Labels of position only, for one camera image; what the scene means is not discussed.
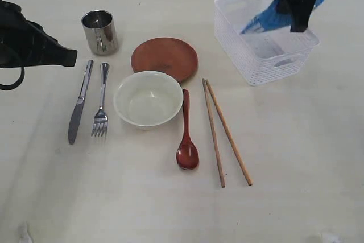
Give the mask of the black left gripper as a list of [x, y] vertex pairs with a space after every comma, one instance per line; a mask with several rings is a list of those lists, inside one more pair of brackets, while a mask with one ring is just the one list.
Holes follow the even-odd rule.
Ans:
[[76, 50], [62, 46], [41, 25], [27, 20], [20, 6], [1, 1], [1, 68], [73, 67], [76, 59]]

